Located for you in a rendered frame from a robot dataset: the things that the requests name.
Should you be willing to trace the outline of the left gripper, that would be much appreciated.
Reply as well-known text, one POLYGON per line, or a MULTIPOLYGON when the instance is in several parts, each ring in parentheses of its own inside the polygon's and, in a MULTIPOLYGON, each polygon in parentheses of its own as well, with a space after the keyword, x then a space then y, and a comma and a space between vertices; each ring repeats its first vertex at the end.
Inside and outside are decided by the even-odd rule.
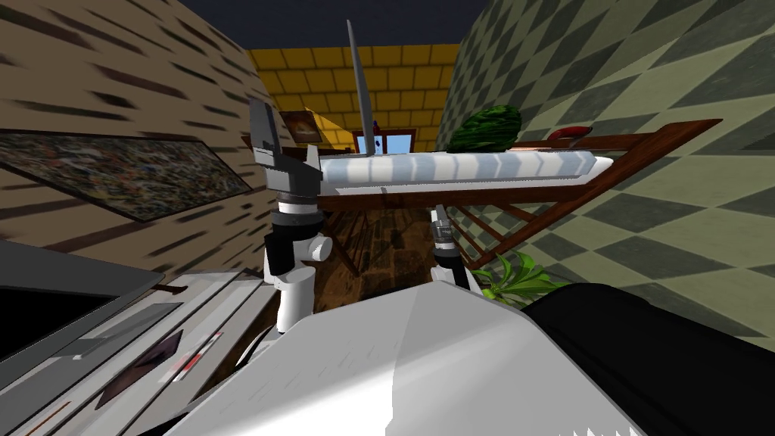
POLYGON ((271 105, 250 98, 249 114, 254 160, 265 170, 267 187, 296 196, 318 196, 323 174, 317 145, 293 148, 294 154, 285 154, 271 105))

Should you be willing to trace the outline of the window with brown frame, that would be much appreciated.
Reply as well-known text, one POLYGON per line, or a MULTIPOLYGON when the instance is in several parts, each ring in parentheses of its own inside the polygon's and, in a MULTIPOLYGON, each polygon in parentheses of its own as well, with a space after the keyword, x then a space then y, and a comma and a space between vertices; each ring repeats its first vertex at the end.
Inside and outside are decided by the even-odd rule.
POLYGON ((374 154, 407 154, 414 150, 416 129, 380 129, 373 138, 374 154))

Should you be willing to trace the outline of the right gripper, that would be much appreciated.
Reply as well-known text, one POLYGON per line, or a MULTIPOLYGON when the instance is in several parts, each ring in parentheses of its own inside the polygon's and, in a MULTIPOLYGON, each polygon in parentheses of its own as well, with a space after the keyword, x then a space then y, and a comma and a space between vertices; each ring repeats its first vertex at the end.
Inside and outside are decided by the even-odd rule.
POLYGON ((453 243, 450 220, 442 204, 438 204, 431 210, 431 233, 434 244, 453 243))

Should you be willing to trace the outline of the green leafy plant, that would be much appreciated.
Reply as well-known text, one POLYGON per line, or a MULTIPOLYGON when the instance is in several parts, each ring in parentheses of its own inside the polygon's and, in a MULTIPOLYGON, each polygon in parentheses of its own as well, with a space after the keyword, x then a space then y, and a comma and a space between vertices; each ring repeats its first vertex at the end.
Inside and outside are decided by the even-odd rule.
POLYGON ((485 269, 472 271, 472 275, 481 280, 481 292, 488 299, 511 307, 525 308, 568 284, 552 280, 531 256, 518 251, 512 253, 516 256, 516 266, 503 255, 496 255, 503 269, 499 278, 485 269))

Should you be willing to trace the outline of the large speckled wall picture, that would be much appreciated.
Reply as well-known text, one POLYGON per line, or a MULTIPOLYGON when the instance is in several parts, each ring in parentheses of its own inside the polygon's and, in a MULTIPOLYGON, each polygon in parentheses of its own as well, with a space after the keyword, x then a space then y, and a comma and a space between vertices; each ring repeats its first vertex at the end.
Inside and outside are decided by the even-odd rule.
POLYGON ((0 129, 0 168, 137 223, 252 189, 197 139, 0 129))

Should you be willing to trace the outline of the small brown wall picture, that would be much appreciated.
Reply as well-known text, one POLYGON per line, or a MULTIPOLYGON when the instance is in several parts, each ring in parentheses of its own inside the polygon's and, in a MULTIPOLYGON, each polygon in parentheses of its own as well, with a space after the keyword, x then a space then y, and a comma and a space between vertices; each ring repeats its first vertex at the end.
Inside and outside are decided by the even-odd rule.
POLYGON ((279 114, 294 143, 315 144, 323 142, 312 111, 281 111, 279 114))

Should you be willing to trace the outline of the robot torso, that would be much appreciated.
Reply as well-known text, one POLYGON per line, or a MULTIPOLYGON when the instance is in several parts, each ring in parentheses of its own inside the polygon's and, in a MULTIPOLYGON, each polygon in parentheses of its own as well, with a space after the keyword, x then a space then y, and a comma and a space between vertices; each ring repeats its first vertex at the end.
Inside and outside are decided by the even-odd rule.
POLYGON ((143 436, 646 436, 521 311, 430 282, 306 317, 143 436))

